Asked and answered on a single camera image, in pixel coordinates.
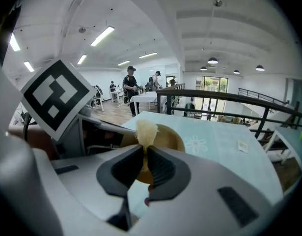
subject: backpack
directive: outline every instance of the backpack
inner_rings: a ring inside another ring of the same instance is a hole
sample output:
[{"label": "backpack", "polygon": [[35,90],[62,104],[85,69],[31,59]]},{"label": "backpack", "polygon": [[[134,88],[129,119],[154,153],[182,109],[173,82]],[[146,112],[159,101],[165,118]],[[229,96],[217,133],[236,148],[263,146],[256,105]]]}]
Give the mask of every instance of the backpack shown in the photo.
[{"label": "backpack", "polygon": [[153,84],[154,84],[154,82],[153,82],[153,76],[151,76],[149,78],[149,86],[150,86],[150,88],[152,88]]},{"label": "backpack", "polygon": [[126,90],[125,87],[124,87],[124,81],[125,81],[125,79],[123,79],[123,81],[122,81],[122,90],[123,90],[123,92],[124,92],[125,94],[127,94],[128,92],[127,92],[127,90]]}]

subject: wooden floor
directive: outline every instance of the wooden floor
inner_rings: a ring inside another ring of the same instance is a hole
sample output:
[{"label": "wooden floor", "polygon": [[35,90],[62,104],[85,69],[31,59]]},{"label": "wooden floor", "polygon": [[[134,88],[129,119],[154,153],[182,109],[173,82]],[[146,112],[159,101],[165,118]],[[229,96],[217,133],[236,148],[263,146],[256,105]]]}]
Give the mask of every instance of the wooden floor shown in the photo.
[{"label": "wooden floor", "polygon": [[290,158],[283,165],[279,162],[273,163],[283,191],[291,187],[301,176],[302,171],[295,158]]},{"label": "wooden floor", "polygon": [[[130,107],[123,103],[122,98],[120,98],[121,105],[118,103],[107,100],[103,102],[104,111],[102,112],[101,107],[97,107],[96,110],[92,112],[92,116],[100,120],[110,122],[116,125],[122,125],[132,117]],[[151,110],[149,110],[148,103],[140,103],[139,105],[140,113],[143,111],[155,112],[157,113],[157,106],[151,104]]]}]

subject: white table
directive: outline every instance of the white table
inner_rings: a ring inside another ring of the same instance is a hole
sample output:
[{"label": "white table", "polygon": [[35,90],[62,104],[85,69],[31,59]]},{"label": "white table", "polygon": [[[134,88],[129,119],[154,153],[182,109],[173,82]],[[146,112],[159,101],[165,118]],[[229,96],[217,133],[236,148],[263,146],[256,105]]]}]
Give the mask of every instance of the white table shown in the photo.
[{"label": "white table", "polygon": [[265,152],[269,151],[276,137],[279,137],[282,142],[289,148],[289,152],[282,159],[282,164],[286,161],[290,154],[294,156],[302,171],[302,139],[300,139],[301,131],[290,128],[276,127],[275,131],[265,148]]},{"label": "white table", "polygon": [[97,109],[98,105],[96,103],[96,100],[100,100],[100,103],[101,103],[101,108],[102,108],[102,111],[104,111],[104,107],[103,107],[103,101],[102,101],[102,98],[101,97],[95,97],[92,99],[94,101],[94,106],[93,108]]},{"label": "white table", "polygon": [[[164,104],[166,97],[161,97],[161,105]],[[144,102],[149,104],[149,110],[151,109],[151,102],[157,102],[157,94],[156,92],[146,92],[141,93],[139,95],[132,96],[130,99],[131,102],[135,104],[135,112],[137,114],[137,102]]]},{"label": "white table", "polygon": [[119,95],[123,93],[123,91],[114,91],[114,92],[110,92],[110,97],[111,97],[111,101],[114,102],[115,100],[112,98],[112,95],[115,94],[117,95],[117,101],[120,104],[120,99],[119,99]]},{"label": "white table", "polygon": [[[186,153],[227,167],[262,192],[272,205],[283,199],[282,187],[271,161],[244,125],[143,111],[122,126],[135,130],[140,119],[174,129],[182,138]],[[238,150],[238,140],[248,144],[248,154]],[[130,210],[137,216],[147,212],[143,202],[148,197],[147,186],[136,180],[128,192]]]}]

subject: person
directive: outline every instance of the person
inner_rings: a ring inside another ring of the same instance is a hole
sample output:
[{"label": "person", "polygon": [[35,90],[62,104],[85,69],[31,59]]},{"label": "person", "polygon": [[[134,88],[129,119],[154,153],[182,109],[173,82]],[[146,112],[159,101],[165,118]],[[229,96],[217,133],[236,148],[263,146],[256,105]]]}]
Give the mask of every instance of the person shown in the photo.
[{"label": "person", "polygon": [[207,117],[206,117],[206,120],[211,120],[211,117],[212,117],[212,115],[211,115],[211,114],[208,114]]},{"label": "person", "polygon": [[172,77],[172,79],[170,80],[170,85],[174,86],[177,82],[175,81],[175,76]]},{"label": "person", "polygon": [[[137,81],[135,77],[133,76],[133,73],[136,69],[129,65],[127,68],[128,75],[123,79],[123,87],[127,91],[127,97],[130,101],[132,96],[138,95],[137,89],[139,86],[137,85]],[[139,114],[139,103],[137,102],[137,113],[135,111],[135,104],[134,102],[130,101],[130,110],[132,113],[132,116],[135,117]]]},{"label": "person", "polygon": [[153,85],[152,85],[152,91],[156,91],[158,90],[161,85],[159,84],[158,82],[158,79],[157,77],[161,75],[161,72],[160,71],[157,71],[153,76],[152,76],[152,79],[153,79]]},{"label": "person", "polygon": [[[111,84],[110,84],[110,91],[111,92],[115,92],[116,91],[116,86],[113,83],[113,81],[111,81]],[[115,100],[116,98],[117,98],[117,96],[114,93],[111,93],[111,99]]]}]

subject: black pants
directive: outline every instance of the black pants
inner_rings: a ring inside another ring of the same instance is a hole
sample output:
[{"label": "black pants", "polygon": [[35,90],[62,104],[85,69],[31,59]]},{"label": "black pants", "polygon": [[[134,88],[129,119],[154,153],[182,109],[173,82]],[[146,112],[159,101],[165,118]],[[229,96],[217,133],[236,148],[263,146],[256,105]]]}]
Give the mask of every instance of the black pants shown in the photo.
[{"label": "black pants", "polygon": [[[131,110],[131,113],[133,115],[136,115],[136,110],[135,110],[135,103],[134,102],[130,102],[130,110]],[[139,102],[137,102],[137,113],[139,114]]]}]

